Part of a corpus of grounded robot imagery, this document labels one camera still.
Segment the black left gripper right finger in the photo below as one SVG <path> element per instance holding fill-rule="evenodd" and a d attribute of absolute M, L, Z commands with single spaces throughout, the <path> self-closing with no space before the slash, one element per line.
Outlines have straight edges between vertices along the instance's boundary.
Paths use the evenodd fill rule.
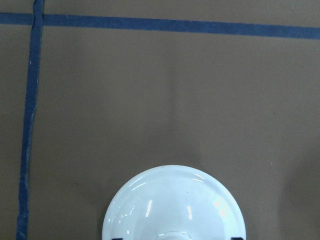
<path fill-rule="evenodd" d="M 244 240 L 242 237 L 231 237 L 231 240 Z"/>

